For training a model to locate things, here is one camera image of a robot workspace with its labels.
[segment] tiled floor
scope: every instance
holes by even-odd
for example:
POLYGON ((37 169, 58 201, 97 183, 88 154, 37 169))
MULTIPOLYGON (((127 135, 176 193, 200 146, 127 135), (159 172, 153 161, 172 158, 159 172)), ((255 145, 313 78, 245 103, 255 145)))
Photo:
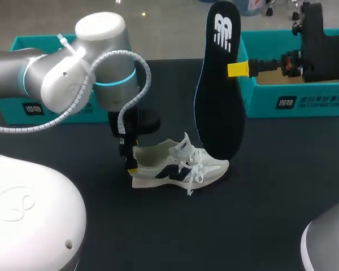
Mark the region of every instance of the tiled floor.
MULTIPOLYGON (((321 2, 325 27, 339 27, 339 0, 321 2)), ((112 11, 124 17, 132 50, 145 59, 201 58, 210 6, 199 0, 0 0, 0 50, 15 36, 73 33, 83 16, 112 11)), ((273 17, 243 17, 242 29, 288 29, 291 14, 286 0, 277 0, 273 17)))

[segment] black insole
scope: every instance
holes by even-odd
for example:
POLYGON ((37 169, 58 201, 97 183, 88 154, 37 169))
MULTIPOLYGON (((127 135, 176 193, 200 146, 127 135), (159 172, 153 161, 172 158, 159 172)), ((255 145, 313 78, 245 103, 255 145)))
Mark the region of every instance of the black insole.
POLYGON ((203 147, 213 158, 231 159, 242 141, 245 108, 227 64, 237 62, 241 19, 230 2, 216 2, 207 15, 206 50, 194 100, 195 122, 203 147))

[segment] yellow clamp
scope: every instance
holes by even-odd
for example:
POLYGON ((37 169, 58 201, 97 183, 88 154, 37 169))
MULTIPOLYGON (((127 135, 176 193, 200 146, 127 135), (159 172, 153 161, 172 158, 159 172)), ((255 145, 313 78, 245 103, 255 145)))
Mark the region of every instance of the yellow clamp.
POLYGON ((138 173, 138 168, 131 168, 128 170, 129 174, 138 173))
POLYGON ((228 77, 247 76, 250 77, 249 62, 227 64, 228 77))

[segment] teal cardboard box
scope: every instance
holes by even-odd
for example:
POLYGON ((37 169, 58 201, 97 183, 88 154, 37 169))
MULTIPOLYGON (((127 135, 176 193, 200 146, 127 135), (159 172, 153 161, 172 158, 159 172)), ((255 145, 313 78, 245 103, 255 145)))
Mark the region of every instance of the teal cardboard box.
MULTIPOLYGON (((75 35, 64 35, 69 42, 75 35)), ((10 51, 38 48, 51 54, 62 48, 57 36, 16 37, 10 51)), ((43 104, 29 98, 0 99, 0 112, 8 125, 37 125, 53 120, 58 115, 43 104)), ((92 91, 88 104, 77 114, 70 115, 63 123, 107 123, 107 112, 102 110, 92 91)))
MULTIPOLYGON (((339 29, 326 29, 325 33, 336 36, 339 29)), ((241 36, 239 62, 280 60, 282 54, 301 47, 300 37, 290 30, 243 31, 241 36)), ((266 84, 265 80, 264 84, 262 74, 238 78, 248 117, 339 116, 339 81, 305 84, 299 77, 295 84, 294 78, 283 77, 280 71, 274 74, 289 82, 266 84)))

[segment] red component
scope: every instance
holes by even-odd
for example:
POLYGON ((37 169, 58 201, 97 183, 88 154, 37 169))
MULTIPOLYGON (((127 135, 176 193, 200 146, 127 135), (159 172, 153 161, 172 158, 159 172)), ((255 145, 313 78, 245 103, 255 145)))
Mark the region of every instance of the red component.
POLYGON ((286 59, 286 70, 289 71, 289 70, 291 70, 292 67, 293 66, 292 66, 292 63, 290 61, 290 58, 287 58, 286 59))

